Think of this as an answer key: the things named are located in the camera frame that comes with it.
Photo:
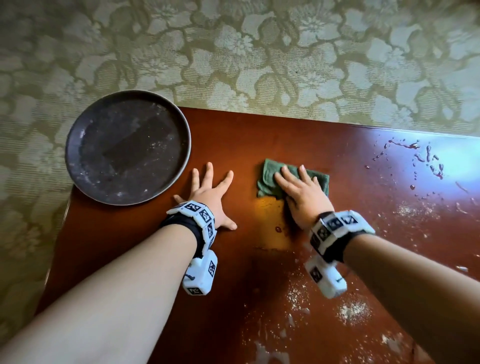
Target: glossy table surface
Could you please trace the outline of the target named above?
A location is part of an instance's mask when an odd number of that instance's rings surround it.
[[[256,198],[265,158],[330,175],[337,210],[360,212],[383,236],[480,279],[480,140],[348,124],[183,108],[192,133],[187,169],[137,206],[95,202],[76,188],[38,310],[154,232],[190,170],[235,172],[224,197],[235,232],[220,231],[212,291],[179,290],[152,363],[424,362],[412,339],[353,272],[327,300],[306,275],[313,254],[282,201]]]

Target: right hand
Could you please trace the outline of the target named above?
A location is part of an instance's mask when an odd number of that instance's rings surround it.
[[[323,212],[335,211],[332,203],[322,191],[316,177],[312,180],[307,174],[304,165],[299,168],[300,180],[282,167],[282,174],[275,173],[278,185],[287,193],[287,203],[292,217],[297,225],[310,230],[318,221],[318,215]]]

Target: floral carpet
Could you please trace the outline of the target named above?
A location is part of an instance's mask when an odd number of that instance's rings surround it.
[[[42,292],[66,135],[129,88],[179,106],[480,135],[480,6],[454,0],[0,5],[0,342]]]

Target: hand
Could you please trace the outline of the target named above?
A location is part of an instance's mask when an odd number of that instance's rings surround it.
[[[316,177],[313,180],[307,174],[304,165],[299,168],[301,180],[290,173],[286,166],[282,174],[275,173],[275,180],[284,190],[292,217],[303,230],[310,230],[318,221],[318,215],[323,212],[335,211],[332,203],[322,191]]]
[[[205,173],[204,180],[202,181],[202,186],[200,187],[200,177],[198,175],[198,169],[194,168],[192,170],[192,192],[190,193],[189,200],[201,202],[208,206],[210,211],[215,216],[215,228],[220,226],[225,226],[230,230],[236,230],[237,224],[229,219],[222,208],[222,196],[227,192],[230,184],[233,180],[233,171],[228,171],[225,179],[218,184],[217,187],[212,188],[213,180],[213,165],[207,163],[207,172]],[[183,198],[177,194],[173,196],[177,203],[181,204],[185,202]]]

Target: left hand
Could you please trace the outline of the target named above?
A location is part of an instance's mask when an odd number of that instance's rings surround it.
[[[225,215],[222,208],[222,196],[227,192],[230,184],[233,180],[233,171],[228,171],[225,179],[218,184],[217,187],[212,188],[213,180],[213,165],[212,163],[207,163],[207,172],[205,173],[204,180],[202,181],[202,186],[200,186],[200,177],[198,174],[198,169],[194,168],[192,170],[192,192],[190,193],[189,200],[201,202],[208,206],[210,211],[215,216],[215,228],[217,229],[220,226],[225,226],[230,230],[236,230],[237,224],[233,222],[230,218]],[[185,202],[183,198],[177,194],[173,196],[175,201],[178,204]]]

